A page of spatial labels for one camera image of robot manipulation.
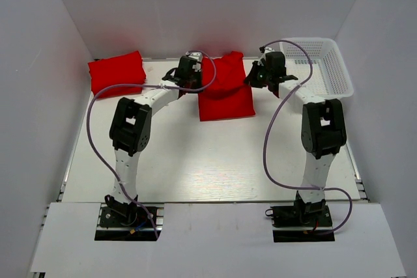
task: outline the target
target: white wall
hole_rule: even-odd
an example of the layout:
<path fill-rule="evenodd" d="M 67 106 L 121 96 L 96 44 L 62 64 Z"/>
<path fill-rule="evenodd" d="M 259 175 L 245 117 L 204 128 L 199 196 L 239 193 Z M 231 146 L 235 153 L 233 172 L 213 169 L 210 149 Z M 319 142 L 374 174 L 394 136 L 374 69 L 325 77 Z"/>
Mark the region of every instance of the white wall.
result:
<path fill-rule="evenodd" d="M 285 36 L 334 38 L 354 0 L 63 0 L 94 58 L 139 49 L 178 57 L 220 55 Z"/>
<path fill-rule="evenodd" d="M 357 0 L 337 36 L 355 92 L 347 128 L 407 277 L 417 277 L 417 0 Z"/>
<path fill-rule="evenodd" d="M 91 56 L 61 0 L 0 8 L 0 268 L 25 277 L 87 101 Z"/>

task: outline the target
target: white laundry basket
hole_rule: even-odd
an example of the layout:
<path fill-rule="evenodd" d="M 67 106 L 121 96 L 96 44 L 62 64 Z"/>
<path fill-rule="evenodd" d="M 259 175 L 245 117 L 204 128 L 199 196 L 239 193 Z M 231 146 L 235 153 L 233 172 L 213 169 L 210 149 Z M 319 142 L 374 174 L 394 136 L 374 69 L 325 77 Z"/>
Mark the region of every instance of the white laundry basket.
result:
<path fill-rule="evenodd" d="M 353 94 L 353 86 L 336 42 L 329 38 L 285 38 L 303 47 L 313 61 L 313 76 L 306 87 L 323 98 L 344 98 Z M 306 56 L 294 45 L 280 42 L 285 55 L 287 73 L 299 80 L 307 78 Z"/>

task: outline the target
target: purple cable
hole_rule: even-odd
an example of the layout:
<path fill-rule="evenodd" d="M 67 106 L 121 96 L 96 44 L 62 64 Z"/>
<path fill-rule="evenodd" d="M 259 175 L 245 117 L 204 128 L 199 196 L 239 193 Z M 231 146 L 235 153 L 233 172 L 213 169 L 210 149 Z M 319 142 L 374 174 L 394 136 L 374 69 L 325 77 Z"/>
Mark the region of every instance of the purple cable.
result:
<path fill-rule="evenodd" d="M 114 177 L 116 178 L 116 180 L 118 181 L 120 188 L 124 194 L 124 196 L 130 201 L 133 202 L 134 204 L 138 205 L 139 207 L 141 207 L 142 209 L 144 209 L 144 211 L 146 212 L 148 218 L 151 221 L 152 227 L 154 229 L 154 233 L 156 236 L 156 239 L 158 239 L 158 231 L 156 230 L 156 225 L 155 222 L 153 220 L 153 218 L 151 217 L 151 213 L 148 211 L 148 209 L 146 208 L 146 206 L 144 206 L 143 204 L 141 204 L 140 202 L 136 201 L 135 199 L 133 199 L 131 196 L 129 196 L 129 194 L 127 193 L 126 189 L 124 188 L 123 184 L 121 183 L 121 179 L 120 176 L 117 174 L 116 170 L 103 158 L 103 156 L 101 155 L 101 153 L 99 153 L 99 151 L 97 150 L 96 146 L 93 143 L 93 138 L 91 137 L 91 126 L 90 126 L 90 119 L 91 119 L 91 109 L 93 108 L 93 104 L 95 103 L 95 101 L 98 99 L 98 97 L 103 93 L 106 92 L 110 89 L 113 88 L 117 88 L 117 87 L 141 87 L 141 88 L 155 88 L 155 89 L 177 89 L 177 90 L 183 90 L 183 91 L 202 91 L 204 89 L 206 89 L 208 86 L 210 86 L 211 84 L 213 84 L 214 80 L 216 79 L 216 75 L 217 75 L 217 68 L 216 65 L 214 64 L 214 61 L 210 58 L 209 55 L 207 55 L 204 51 L 200 51 L 200 50 L 192 50 L 189 51 L 190 53 L 193 52 L 200 52 L 203 55 L 205 55 L 213 64 L 213 69 L 214 69 L 214 75 L 212 80 L 210 81 L 210 83 L 208 83 L 207 85 L 198 88 L 198 89 L 189 89 L 189 88 L 182 88 L 182 87 L 176 87 L 176 86 L 161 86 L 161 85 L 146 85 L 146 84 L 117 84 L 117 85 L 112 85 L 109 87 L 106 87 L 102 90 L 100 90 L 99 92 L 96 93 L 96 95 L 94 96 L 94 98 L 91 100 L 89 107 L 87 109 L 87 137 L 89 140 L 89 143 L 91 145 L 91 148 L 93 149 L 94 153 L 97 155 L 97 157 L 100 159 L 101 162 L 103 162 L 103 164 L 113 173 Z"/>
<path fill-rule="evenodd" d="M 296 46 L 299 50 L 301 50 L 303 52 L 304 55 L 306 55 L 307 60 L 308 60 L 308 64 L 310 65 L 310 73 L 309 76 L 303 80 L 299 85 L 297 85 L 293 90 L 291 90 L 288 95 L 281 101 L 280 105 L 278 106 L 277 110 L 275 111 L 274 115 L 272 116 L 272 120 L 270 121 L 269 125 L 268 125 L 268 129 L 266 130 L 266 134 L 265 134 L 265 140 L 263 143 L 263 168 L 265 170 L 265 174 L 268 176 L 269 180 L 271 182 L 273 182 L 275 185 L 282 187 L 282 188 L 286 188 L 286 189 L 291 189 L 291 190 L 320 190 L 321 188 L 319 187 L 295 187 L 295 186 L 289 186 L 289 185 L 285 185 L 282 184 L 280 182 L 277 182 L 276 180 L 274 180 L 269 171 L 268 171 L 268 166 L 266 164 L 266 148 L 268 146 L 268 138 L 272 129 L 272 125 L 274 125 L 275 119 L 278 115 L 278 113 L 281 111 L 281 108 L 283 107 L 283 105 L 288 101 L 288 99 L 305 83 L 307 83 L 309 81 L 309 79 L 312 77 L 313 75 L 313 63 L 307 53 L 306 50 L 304 50 L 300 45 L 296 44 L 295 42 L 291 42 L 290 40 L 286 40 L 286 39 L 281 39 L 281 40 L 274 40 L 273 42 L 269 42 L 266 45 L 264 45 L 263 47 L 267 47 L 271 44 L 275 44 L 276 42 L 286 42 L 288 44 L 294 45 Z M 347 215 L 345 217 L 345 219 L 340 223 L 340 225 L 338 225 L 337 227 L 335 227 L 334 229 L 330 230 L 330 231 L 326 231 L 326 232 L 320 232 L 319 234 L 323 235 L 323 234 L 331 234 L 332 232 L 337 231 L 338 229 L 340 229 L 341 227 L 344 226 L 344 224 L 346 224 L 346 222 L 348 221 L 348 219 L 350 218 L 351 214 L 352 214 L 352 209 L 353 209 L 353 200 L 352 197 L 343 189 L 341 188 L 324 188 L 324 191 L 340 191 L 342 193 L 344 193 L 346 195 L 346 197 L 349 200 L 349 211 L 347 212 Z"/>

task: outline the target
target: purple hose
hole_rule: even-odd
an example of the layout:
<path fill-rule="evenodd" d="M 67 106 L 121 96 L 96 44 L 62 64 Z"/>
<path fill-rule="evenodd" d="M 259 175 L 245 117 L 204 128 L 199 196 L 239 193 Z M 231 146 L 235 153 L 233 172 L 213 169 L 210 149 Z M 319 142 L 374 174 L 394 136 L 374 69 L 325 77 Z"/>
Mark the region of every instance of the purple hose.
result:
<path fill-rule="evenodd" d="M 276 42 L 286 42 L 288 44 L 294 45 L 296 46 L 299 50 L 301 50 L 303 52 L 304 55 L 306 55 L 307 60 L 308 60 L 308 64 L 310 65 L 310 73 L 309 76 L 303 80 L 299 85 L 297 85 L 293 90 L 291 90 L 289 92 L 289 94 L 281 101 L 280 105 L 278 106 L 277 110 L 275 111 L 274 115 L 272 116 L 272 119 L 268 125 L 268 129 L 266 130 L 266 134 L 265 134 L 265 140 L 263 143 L 263 168 L 265 170 L 265 174 L 268 176 L 269 180 L 271 182 L 273 182 L 275 185 L 282 187 L 282 188 L 286 188 L 286 189 L 291 189 L 291 190 L 320 190 L 320 188 L 318 187 L 295 187 L 295 186 L 289 186 L 289 185 L 285 185 L 282 184 L 280 182 L 277 182 L 276 180 L 274 180 L 268 170 L 268 166 L 266 164 L 266 148 L 268 146 L 268 139 L 269 139 L 269 135 L 272 129 L 272 125 L 274 125 L 274 122 L 276 120 L 276 117 L 278 115 L 278 113 L 281 111 L 281 108 L 283 107 L 283 105 L 288 101 L 288 99 L 305 83 L 307 83 L 309 81 L 309 79 L 312 77 L 313 75 L 313 63 L 307 53 L 306 50 L 304 50 L 300 45 L 296 44 L 295 42 L 291 42 L 290 40 L 286 40 L 286 39 L 281 39 L 281 40 L 274 40 L 273 42 L 269 42 L 266 45 L 264 45 L 263 47 L 267 47 L 271 44 L 275 44 Z M 338 225 L 337 227 L 335 227 L 334 229 L 330 230 L 330 231 L 326 231 L 326 232 L 320 232 L 319 234 L 323 235 L 323 234 L 331 234 L 332 232 L 337 231 L 338 229 L 340 229 L 341 227 L 344 226 L 344 224 L 346 224 L 346 222 L 348 221 L 348 219 L 350 218 L 351 214 L 352 214 L 352 209 L 353 209 L 353 200 L 352 197 L 343 189 L 341 188 L 324 188 L 325 191 L 340 191 L 342 193 L 344 193 L 346 195 L 346 197 L 349 200 L 349 211 L 347 212 L 347 215 L 345 217 L 345 219 L 340 223 L 340 225 Z"/>
<path fill-rule="evenodd" d="M 146 84 L 117 84 L 117 85 L 112 85 L 109 87 L 106 87 L 102 90 L 100 90 L 99 92 L 96 93 L 96 95 L 94 96 L 94 98 L 91 100 L 89 107 L 87 109 L 87 137 L 89 140 L 89 143 L 91 145 L 91 148 L 93 149 L 94 153 L 97 155 L 97 157 L 101 160 L 101 162 L 103 162 L 103 164 L 113 173 L 114 177 L 116 178 L 116 180 L 119 182 L 120 188 L 124 194 L 124 196 L 131 202 L 133 202 L 134 204 L 140 206 L 142 209 L 144 209 L 144 211 L 146 212 L 148 218 L 151 221 L 152 227 L 154 229 L 154 233 L 156 236 L 156 239 L 158 239 L 158 231 L 156 230 L 156 225 L 154 223 L 153 218 L 151 217 L 151 213 L 148 211 L 148 209 L 146 208 L 146 206 L 144 206 L 143 204 L 141 204 L 140 202 L 136 201 L 135 199 L 133 199 L 131 196 L 129 196 L 129 194 L 127 193 L 126 189 L 124 188 L 123 184 L 121 183 L 121 179 L 119 177 L 119 175 L 117 174 L 116 170 L 103 158 L 103 156 L 101 155 L 101 153 L 99 153 L 99 151 L 97 150 L 95 144 L 93 143 L 93 138 L 91 137 L 91 125 L 90 125 L 90 119 L 91 119 L 91 109 L 93 108 L 93 104 L 95 103 L 95 101 L 98 99 L 98 97 L 103 93 L 106 92 L 110 89 L 113 88 L 117 88 L 117 87 L 141 87 L 141 88 L 156 88 L 156 89 L 161 89 L 161 88 L 165 88 L 165 89 L 177 89 L 177 90 L 183 90 L 183 91 L 202 91 L 204 89 L 206 89 L 208 86 L 210 86 L 211 84 L 213 84 L 214 80 L 216 79 L 216 75 L 217 75 L 217 68 L 216 65 L 214 64 L 214 61 L 210 58 L 209 55 L 207 55 L 205 52 L 203 51 L 199 51 L 199 50 L 193 50 L 193 51 L 189 51 L 191 53 L 193 52 L 200 52 L 203 55 L 205 55 L 213 64 L 213 69 L 214 69 L 214 75 L 212 80 L 210 81 L 210 83 L 208 83 L 207 85 L 198 88 L 198 89 L 189 89 L 189 88 L 182 88 L 182 87 L 176 87 L 176 86 L 161 86 L 161 85 L 146 85 Z"/>

